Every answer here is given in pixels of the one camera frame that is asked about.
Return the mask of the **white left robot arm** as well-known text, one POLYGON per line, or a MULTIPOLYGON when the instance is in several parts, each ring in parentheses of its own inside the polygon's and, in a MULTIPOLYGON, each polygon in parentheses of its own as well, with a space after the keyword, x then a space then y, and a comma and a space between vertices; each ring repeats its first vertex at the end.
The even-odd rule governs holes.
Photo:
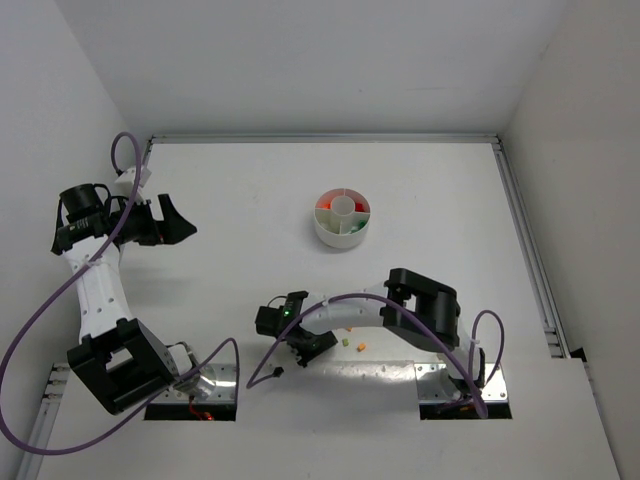
POLYGON ((196 227, 158 197, 162 217, 154 219, 149 201, 125 209, 122 196, 100 198, 97 184, 81 184, 60 195, 54 254, 64 257, 76 281, 81 325, 79 343, 67 352, 75 375, 111 414, 173 385, 194 365, 186 343, 167 346, 129 308, 119 263, 128 242, 175 245, 196 227))

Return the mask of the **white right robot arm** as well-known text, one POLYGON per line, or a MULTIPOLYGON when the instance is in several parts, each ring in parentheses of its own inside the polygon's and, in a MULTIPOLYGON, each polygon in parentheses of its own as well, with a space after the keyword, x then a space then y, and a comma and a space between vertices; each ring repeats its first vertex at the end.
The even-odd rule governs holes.
POLYGON ((485 385, 485 357, 460 324, 454 288, 404 268, 367 289, 334 297, 296 291, 279 307, 261 306, 256 332, 288 345, 306 367, 337 345, 335 332, 384 328, 412 347, 440 355, 453 384, 464 394, 485 385))

